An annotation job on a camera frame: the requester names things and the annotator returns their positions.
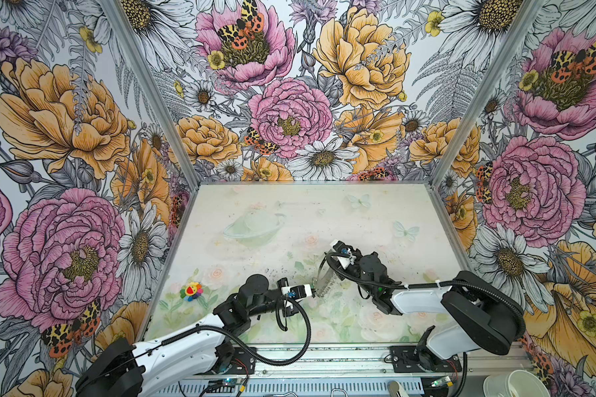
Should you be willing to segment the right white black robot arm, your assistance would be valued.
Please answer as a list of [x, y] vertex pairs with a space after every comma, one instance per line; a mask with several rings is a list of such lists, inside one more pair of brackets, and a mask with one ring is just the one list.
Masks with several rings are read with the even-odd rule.
[[452, 323], [432, 325], [411, 347], [394, 347], [394, 365], [438, 372], [443, 365], [477, 350], [508, 355], [526, 332], [522, 307], [470, 271], [460, 271], [450, 281], [404, 284], [387, 274], [377, 253], [364, 255], [342, 241], [335, 241], [324, 255], [316, 277], [316, 291], [324, 294], [334, 279], [351, 281], [362, 299], [381, 314], [444, 314]]

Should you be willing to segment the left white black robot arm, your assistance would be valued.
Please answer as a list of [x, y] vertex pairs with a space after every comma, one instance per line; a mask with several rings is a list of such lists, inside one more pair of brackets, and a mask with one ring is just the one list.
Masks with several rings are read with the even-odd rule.
[[[78, 396], [150, 396], [188, 375], [222, 374], [240, 349], [255, 362], [286, 367], [307, 352], [312, 337], [311, 321], [301, 301], [313, 298], [310, 285], [290, 286], [286, 279], [271, 289], [266, 276], [249, 276], [211, 314], [165, 337], [130, 344], [121, 338], [110, 344], [74, 386]], [[252, 319], [273, 313], [286, 330], [284, 319], [299, 314], [306, 325], [306, 340], [299, 352], [287, 359], [261, 355], [241, 339]]]

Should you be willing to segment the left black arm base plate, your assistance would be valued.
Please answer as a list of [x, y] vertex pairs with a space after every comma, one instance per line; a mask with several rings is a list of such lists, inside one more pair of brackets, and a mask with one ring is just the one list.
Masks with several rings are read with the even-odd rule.
[[257, 360], [229, 342], [216, 347], [215, 356], [217, 361], [211, 371], [217, 375], [253, 375], [255, 372]]

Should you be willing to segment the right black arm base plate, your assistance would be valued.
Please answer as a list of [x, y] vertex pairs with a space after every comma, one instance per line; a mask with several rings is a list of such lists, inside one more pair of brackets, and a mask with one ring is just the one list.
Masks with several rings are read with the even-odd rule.
[[417, 346], [398, 345], [389, 347], [383, 361], [392, 366], [395, 373], [450, 373], [462, 372], [462, 365], [457, 355], [443, 360], [430, 351]]

